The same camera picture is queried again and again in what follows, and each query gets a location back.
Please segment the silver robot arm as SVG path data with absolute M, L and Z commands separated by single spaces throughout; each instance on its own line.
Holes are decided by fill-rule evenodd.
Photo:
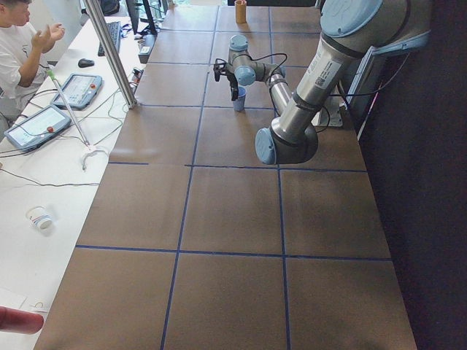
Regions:
M 228 60 L 214 64 L 215 79 L 227 77 L 233 101 L 239 97 L 239 87 L 264 82 L 278 113 L 255 136 L 258 159 L 267 165 L 310 160 L 318 148 L 312 119 L 348 66 L 372 47 L 397 55 L 424 46 L 432 9 L 432 1 L 326 1 L 317 52 L 295 90 L 288 87 L 279 65 L 253 60 L 247 38 L 232 36 Z

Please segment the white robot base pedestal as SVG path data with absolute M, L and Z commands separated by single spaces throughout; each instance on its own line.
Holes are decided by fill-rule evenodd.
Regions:
M 340 128 L 343 120 L 340 112 L 340 98 L 330 97 L 326 100 L 323 108 L 316 113 L 312 120 L 313 126 L 330 126 Z

